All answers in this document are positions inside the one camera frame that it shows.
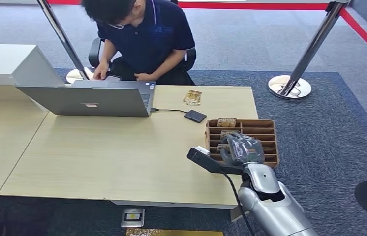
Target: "black hair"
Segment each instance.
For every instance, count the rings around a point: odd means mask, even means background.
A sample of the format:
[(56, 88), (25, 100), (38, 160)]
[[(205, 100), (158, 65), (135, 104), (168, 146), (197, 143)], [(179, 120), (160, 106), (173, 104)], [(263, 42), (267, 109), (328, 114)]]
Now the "black hair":
[(116, 24), (124, 20), (136, 0), (82, 0), (87, 15), (99, 22)]

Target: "laptop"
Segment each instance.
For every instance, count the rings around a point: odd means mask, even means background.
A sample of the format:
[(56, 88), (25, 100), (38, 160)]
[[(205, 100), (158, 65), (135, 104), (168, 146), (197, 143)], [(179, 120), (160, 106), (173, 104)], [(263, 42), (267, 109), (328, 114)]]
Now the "laptop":
[(78, 82), (71, 87), (16, 86), (16, 88), (55, 115), (114, 117), (150, 115), (155, 82)]

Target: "small package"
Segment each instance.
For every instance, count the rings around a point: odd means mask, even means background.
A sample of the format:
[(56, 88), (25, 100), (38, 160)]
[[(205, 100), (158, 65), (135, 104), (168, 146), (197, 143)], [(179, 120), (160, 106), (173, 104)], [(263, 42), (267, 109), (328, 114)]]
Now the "small package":
[(201, 105), (201, 95), (202, 92), (190, 90), (183, 101), (189, 106), (199, 106)]
[(240, 134), (241, 132), (239, 130), (222, 130), (220, 133), (220, 139), (224, 138), (224, 136), (226, 136), (227, 134), (232, 134), (232, 133)]
[(217, 153), (220, 153), (221, 149), (225, 149), (227, 151), (230, 151), (230, 146), (228, 144), (219, 144), (218, 147), (217, 147)]
[(236, 118), (219, 118), (217, 127), (234, 128), (236, 127)]

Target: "robot finger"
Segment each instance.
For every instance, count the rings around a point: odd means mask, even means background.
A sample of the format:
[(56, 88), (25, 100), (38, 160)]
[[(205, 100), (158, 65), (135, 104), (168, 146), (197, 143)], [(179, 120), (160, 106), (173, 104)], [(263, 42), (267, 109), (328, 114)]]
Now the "robot finger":
[(221, 143), (222, 144), (228, 144), (228, 138), (232, 138), (231, 135), (227, 134), (226, 136), (224, 136), (222, 139), (221, 139)]
[(245, 136), (244, 134), (239, 134), (239, 133), (232, 133), (231, 135), (233, 135), (238, 140), (244, 139), (244, 136)]
[(252, 137), (250, 136), (247, 136), (247, 135), (243, 135), (243, 138), (247, 141), (251, 141), (252, 140)]
[(224, 148), (220, 150), (220, 155), (225, 163), (230, 164), (233, 162), (233, 158), (231, 157), (231, 154)]

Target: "wooden organizer box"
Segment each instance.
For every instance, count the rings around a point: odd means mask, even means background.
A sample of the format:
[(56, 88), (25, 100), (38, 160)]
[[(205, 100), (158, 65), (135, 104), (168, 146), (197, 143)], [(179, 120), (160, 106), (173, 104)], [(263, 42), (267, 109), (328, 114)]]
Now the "wooden organizer box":
[(217, 127), (218, 120), (207, 122), (206, 145), (211, 157), (217, 161), (223, 161), (217, 153), (217, 146), (221, 143), (220, 134), (222, 130), (238, 130), (245, 135), (254, 137), (262, 143), (265, 152), (265, 165), (275, 168), (279, 164), (277, 155), (275, 122), (273, 120), (240, 119), (237, 120), (235, 128)]

